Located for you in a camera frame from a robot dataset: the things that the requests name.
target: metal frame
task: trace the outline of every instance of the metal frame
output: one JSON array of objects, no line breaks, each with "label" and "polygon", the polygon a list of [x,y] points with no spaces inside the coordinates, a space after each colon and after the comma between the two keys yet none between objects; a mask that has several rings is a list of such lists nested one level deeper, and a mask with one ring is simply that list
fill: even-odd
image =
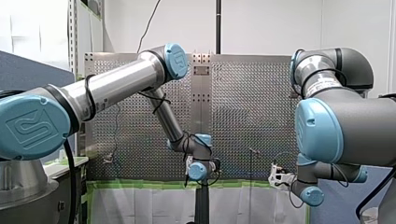
[{"label": "metal frame", "polygon": [[68,34],[69,34],[69,57],[70,57],[70,71],[78,78],[78,16],[77,16],[77,1],[69,0],[68,4]]}]

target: metal pole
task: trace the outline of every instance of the metal pole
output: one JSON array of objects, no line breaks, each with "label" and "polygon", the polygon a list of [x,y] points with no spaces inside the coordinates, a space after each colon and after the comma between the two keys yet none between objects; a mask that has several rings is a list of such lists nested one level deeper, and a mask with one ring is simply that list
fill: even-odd
[{"label": "metal pole", "polygon": [[221,54],[221,0],[216,0],[216,54]]},{"label": "metal pole", "polygon": [[195,224],[209,224],[209,187],[207,179],[202,181],[200,189],[195,191]]}]

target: white wall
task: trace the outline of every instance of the white wall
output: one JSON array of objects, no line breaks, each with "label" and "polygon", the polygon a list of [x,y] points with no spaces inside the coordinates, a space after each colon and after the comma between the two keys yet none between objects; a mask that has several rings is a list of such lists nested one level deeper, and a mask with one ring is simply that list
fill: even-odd
[{"label": "white wall", "polygon": [[371,97],[391,91],[389,77],[393,74],[389,72],[389,50],[392,1],[323,1],[322,47],[353,48],[369,60],[375,73]]},{"label": "white wall", "polygon": [[[157,0],[105,1],[105,51],[136,52]],[[187,52],[215,50],[213,0],[161,1],[142,49],[177,42]]]},{"label": "white wall", "polygon": [[320,48],[319,0],[223,0],[222,52],[292,55]]},{"label": "white wall", "polygon": [[[105,51],[136,52],[157,0],[105,2]],[[321,1],[222,1],[222,53],[289,54],[320,47]],[[161,1],[142,49],[179,43],[215,51],[215,0]]]}]

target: small white object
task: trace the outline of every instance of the small white object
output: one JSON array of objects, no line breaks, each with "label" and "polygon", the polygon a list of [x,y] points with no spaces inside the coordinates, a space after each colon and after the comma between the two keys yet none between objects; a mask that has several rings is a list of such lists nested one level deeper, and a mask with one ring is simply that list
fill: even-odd
[{"label": "small white object", "polygon": [[282,174],[280,173],[281,170],[282,167],[271,163],[271,174],[268,177],[268,181],[273,188],[289,190],[289,186],[291,186],[295,175],[292,173]]},{"label": "small white object", "polygon": [[186,175],[189,174],[190,166],[192,165],[192,156],[188,156],[186,159]]},{"label": "small white object", "polygon": [[64,151],[64,149],[59,150],[59,157],[58,160],[62,161],[63,159],[66,158],[66,152]]}]

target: black cable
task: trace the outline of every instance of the black cable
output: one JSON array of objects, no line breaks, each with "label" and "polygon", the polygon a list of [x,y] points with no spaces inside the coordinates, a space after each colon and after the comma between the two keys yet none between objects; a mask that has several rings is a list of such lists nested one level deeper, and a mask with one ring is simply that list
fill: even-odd
[{"label": "black cable", "polygon": [[190,137],[191,137],[191,136],[194,136],[195,139],[197,139],[202,145],[204,145],[204,146],[206,147],[206,149],[209,150],[210,156],[212,156],[212,148],[210,148],[210,146],[208,146],[208,145],[207,145],[201,138],[199,138],[197,135],[191,133],[191,134],[190,134]]},{"label": "black cable", "polygon": [[76,204],[77,204],[77,176],[76,168],[73,159],[73,151],[70,147],[69,141],[66,139],[64,142],[64,150],[66,151],[67,162],[69,163],[70,172],[70,213],[69,224],[74,224],[76,217]]},{"label": "black cable", "polygon": [[344,174],[344,172],[340,169],[340,167],[338,167],[336,164],[331,164],[332,167],[334,167],[338,173],[340,173],[340,175],[344,178],[346,184],[344,185],[343,183],[341,183],[341,181],[338,180],[338,183],[343,186],[344,188],[349,187],[349,181],[347,180],[347,176]]},{"label": "black cable", "polygon": [[[23,93],[24,91],[1,91],[0,99]],[[76,217],[76,205],[77,205],[77,180],[76,180],[76,168],[74,164],[73,151],[70,147],[69,141],[64,141],[64,150],[66,151],[67,162],[70,171],[70,213],[69,213],[69,224],[74,224]]]},{"label": "black cable", "polygon": [[344,84],[342,84],[342,85],[343,85],[343,86],[346,86],[346,85],[347,85],[347,77],[346,77],[346,75],[345,75],[343,72],[341,72],[340,70],[337,70],[337,69],[335,69],[335,68],[323,68],[323,69],[319,69],[319,70],[316,70],[316,71],[312,72],[311,74],[309,74],[309,75],[304,79],[304,82],[303,82],[303,84],[301,85],[301,89],[300,89],[300,95],[301,95],[301,97],[302,97],[303,99],[305,99],[304,88],[305,88],[305,85],[306,85],[306,83],[308,82],[309,78],[311,78],[312,76],[316,75],[316,74],[319,73],[319,72],[324,72],[324,71],[332,71],[332,72],[334,72],[336,75],[338,74],[340,77],[343,77],[343,79],[344,79]]},{"label": "black cable", "polygon": [[147,95],[147,94],[145,94],[145,93],[143,93],[143,92],[141,92],[141,91],[138,92],[138,94],[139,94],[139,95],[142,95],[142,96],[145,96],[145,97],[147,97],[147,98],[149,98],[149,99],[152,99],[152,100],[158,100],[158,101],[160,101],[160,103],[159,103],[157,106],[155,106],[154,110],[152,111],[152,114],[155,114],[155,112],[157,112],[157,110],[161,107],[161,105],[163,104],[163,102],[166,102],[166,103],[168,103],[168,104],[171,104],[171,101],[166,99],[166,93],[163,94],[163,98],[157,98],[157,97],[149,96],[149,95]]},{"label": "black cable", "polygon": [[378,98],[396,98],[396,93],[390,93],[386,95],[381,95]]},{"label": "black cable", "polygon": [[117,113],[116,113],[116,127],[114,129],[114,134],[113,134],[113,140],[114,140],[114,149],[111,152],[111,157],[114,160],[114,154],[117,152],[117,149],[119,149],[119,144],[117,143],[117,133],[119,131],[119,115],[120,115],[120,111],[121,111],[121,107],[119,106],[119,104],[116,104],[117,106]]},{"label": "black cable", "polygon": [[216,173],[218,174],[218,176],[216,176],[216,179],[215,179],[212,183],[210,183],[210,184],[203,184],[203,183],[200,183],[199,181],[196,181],[197,184],[200,185],[200,186],[204,186],[204,187],[209,187],[209,186],[212,186],[212,185],[216,184],[216,182],[218,182],[218,180],[220,179],[220,171],[218,171],[218,172],[216,172]]},{"label": "black cable", "polygon": [[396,175],[396,167],[393,167],[393,169],[389,172],[389,174],[379,183],[378,186],[373,189],[373,191],[358,205],[358,207],[355,210],[356,217],[361,220],[361,209],[368,203],[370,202],[374,196],[381,191],[382,188],[384,188],[388,182]]},{"label": "black cable", "polygon": [[294,183],[297,181],[297,180],[296,180],[296,177],[297,177],[297,175],[294,175],[294,178],[291,180],[291,185],[290,185],[290,187],[289,187],[289,200],[290,200],[291,205],[292,205],[294,208],[299,209],[299,208],[303,207],[304,202],[302,202],[300,205],[297,206],[297,205],[295,205],[295,203],[294,203],[293,200],[291,199],[291,190],[293,189]]},{"label": "black cable", "polygon": [[146,26],[146,31],[145,33],[143,33],[142,37],[140,37],[140,43],[139,43],[139,47],[137,48],[137,53],[140,51],[140,48],[142,47],[142,43],[143,43],[143,39],[145,38],[146,34],[148,33],[149,30],[149,25],[151,24],[152,18],[155,15],[155,12],[157,11],[157,7],[160,4],[161,0],[158,0],[157,4],[155,4],[155,8],[151,13],[151,17],[148,20],[148,25]]},{"label": "black cable", "polygon": [[24,91],[0,91],[0,99],[1,98],[6,98],[8,96],[16,95],[16,94],[21,94]]},{"label": "black cable", "polygon": [[90,114],[90,117],[87,118],[84,121],[89,121],[89,120],[93,119],[95,117],[95,115],[96,115],[96,103],[93,100],[93,96],[92,96],[92,93],[91,93],[91,90],[90,90],[90,79],[91,79],[91,77],[94,77],[94,76],[95,75],[88,75],[88,76],[85,77],[85,93],[87,94],[87,98],[88,98],[88,100],[90,102],[91,114]]}]

